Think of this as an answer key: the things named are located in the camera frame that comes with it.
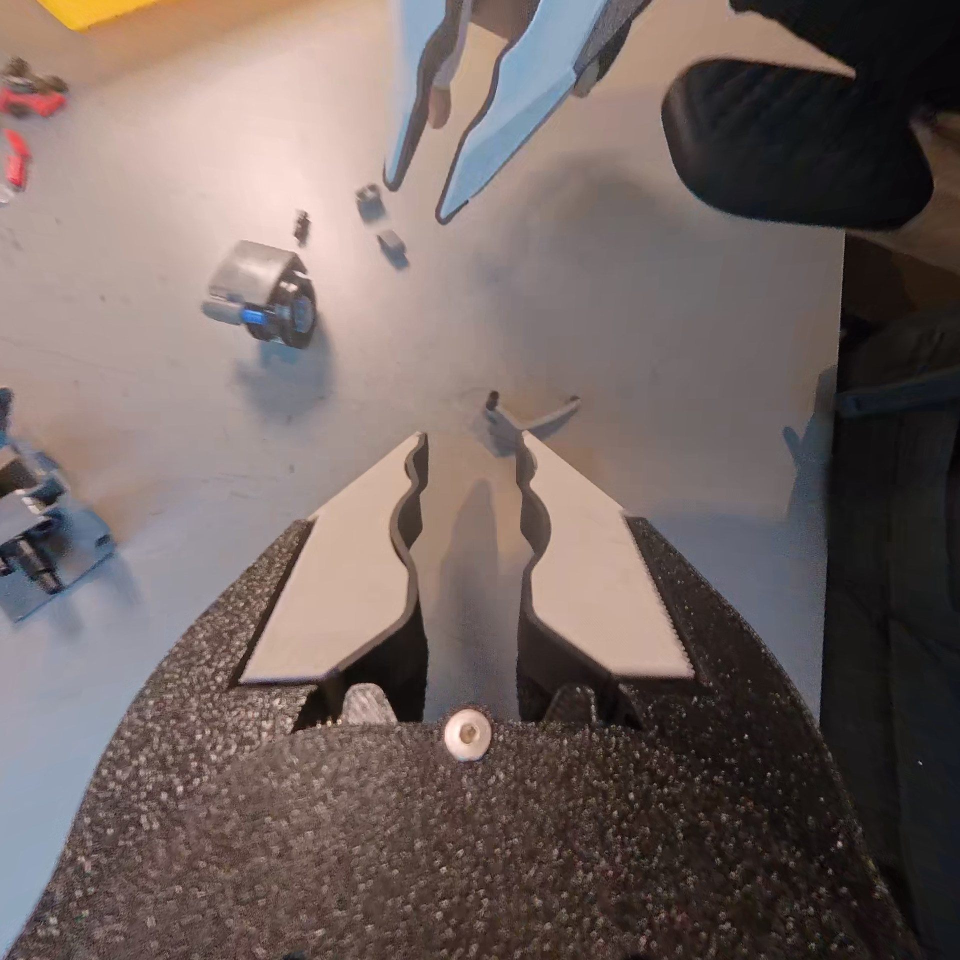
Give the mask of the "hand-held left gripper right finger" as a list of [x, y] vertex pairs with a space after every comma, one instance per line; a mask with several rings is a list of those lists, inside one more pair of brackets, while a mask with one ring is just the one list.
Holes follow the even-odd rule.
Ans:
[[515, 463], [532, 551], [518, 653], [534, 680], [692, 682], [690, 655], [623, 507], [530, 432]]

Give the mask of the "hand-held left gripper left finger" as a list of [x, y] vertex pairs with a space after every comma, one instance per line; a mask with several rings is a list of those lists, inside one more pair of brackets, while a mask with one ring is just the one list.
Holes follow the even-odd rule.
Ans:
[[309, 517], [241, 685], [298, 685], [385, 660], [399, 684], [422, 670], [426, 635], [411, 549], [423, 530], [429, 446], [415, 432]]

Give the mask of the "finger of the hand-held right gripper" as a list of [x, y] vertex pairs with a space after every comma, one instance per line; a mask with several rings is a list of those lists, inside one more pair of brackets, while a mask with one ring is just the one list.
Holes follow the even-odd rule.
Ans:
[[429, 93], [453, 56], [460, 33], [460, 1], [390, 1], [390, 136], [383, 184], [398, 192], [425, 131]]
[[436, 217], [445, 225], [543, 126], [597, 56], [611, 2], [541, 1], [494, 65], [486, 101], [463, 132]]

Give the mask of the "grey curved brick panel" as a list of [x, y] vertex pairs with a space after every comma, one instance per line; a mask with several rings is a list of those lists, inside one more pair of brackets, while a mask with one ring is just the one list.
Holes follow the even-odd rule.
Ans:
[[524, 433], [531, 433], [539, 439], [548, 437], [561, 429], [578, 412], [581, 405], [582, 398], [571, 395], [557, 409], [524, 420], [509, 411], [500, 399], [499, 409], [494, 413], [488, 413], [484, 406], [488, 431], [487, 446], [494, 455], [513, 455]]

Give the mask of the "grey black wheel assembly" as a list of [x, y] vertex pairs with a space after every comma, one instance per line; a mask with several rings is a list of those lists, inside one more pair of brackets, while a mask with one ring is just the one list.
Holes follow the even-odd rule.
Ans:
[[241, 240], [222, 259], [200, 309], [263, 343], [302, 351], [318, 322], [314, 285], [293, 251]]

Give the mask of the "grey brick block assembly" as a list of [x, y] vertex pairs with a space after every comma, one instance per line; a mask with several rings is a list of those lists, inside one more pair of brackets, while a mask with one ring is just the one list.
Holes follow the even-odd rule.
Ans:
[[15, 394], [1, 388], [1, 609], [30, 618], [114, 555], [106, 522], [79, 501], [56, 460], [12, 431]]

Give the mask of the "grey desk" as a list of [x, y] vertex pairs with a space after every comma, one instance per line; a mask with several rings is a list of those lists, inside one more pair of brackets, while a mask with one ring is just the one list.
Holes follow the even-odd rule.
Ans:
[[[431, 457], [414, 549], [427, 715], [467, 699], [516, 715], [529, 552], [512, 461], [480, 445], [492, 389], [522, 418], [580, 396], [550, 444], [654, 522], [818, 713], [830, 431], [816, 394], [836, 358], [843, 237], [692, 198], [660, 106], [703, 58], [822, 57], [725, 2], [658, 2], [597, 89], [440, 226], [499, 49], [472, 30], [448, 127], [386, 197], [408, 250], [397, 270], [354, 198], [387, 139], [382, 2], [179, 2], [86, 33], [2, 2], [1, 31], [2, 61], [72, 92], [25, 125], [29, 186], [2, 209], [2, 384], [17, 432], [120, 547], [23, 624], [2, 618], [2, 953], [156, 664], [289, 523], [414, 431]], [[203, 313], [241, 240], [306, 267], [306, 349]]]

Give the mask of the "person's black printed sweatshirt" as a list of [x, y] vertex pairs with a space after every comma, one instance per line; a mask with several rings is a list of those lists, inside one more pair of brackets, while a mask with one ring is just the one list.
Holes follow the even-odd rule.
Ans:
[[843, 346], [820, 724], [926, 958], [959, 954], [958, 306]]

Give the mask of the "yellow bin with divider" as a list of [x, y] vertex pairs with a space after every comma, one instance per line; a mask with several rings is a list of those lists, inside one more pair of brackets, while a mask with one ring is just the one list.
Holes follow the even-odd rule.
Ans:
[[153, 0], [37, 1], [51, 17], [73, 32], [90, 30], [159, 3]]

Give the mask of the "pile of small brick pins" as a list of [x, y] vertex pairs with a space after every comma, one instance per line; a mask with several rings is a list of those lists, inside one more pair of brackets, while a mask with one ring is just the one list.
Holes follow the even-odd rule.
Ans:
[[69, 87], [60, 77], [38, 74], [22, 57], [12, 57], [1, 76], [1, 207], [27, 188], [33, 153], [19, 129], [9, 122], [50, 119], [67, 105]]

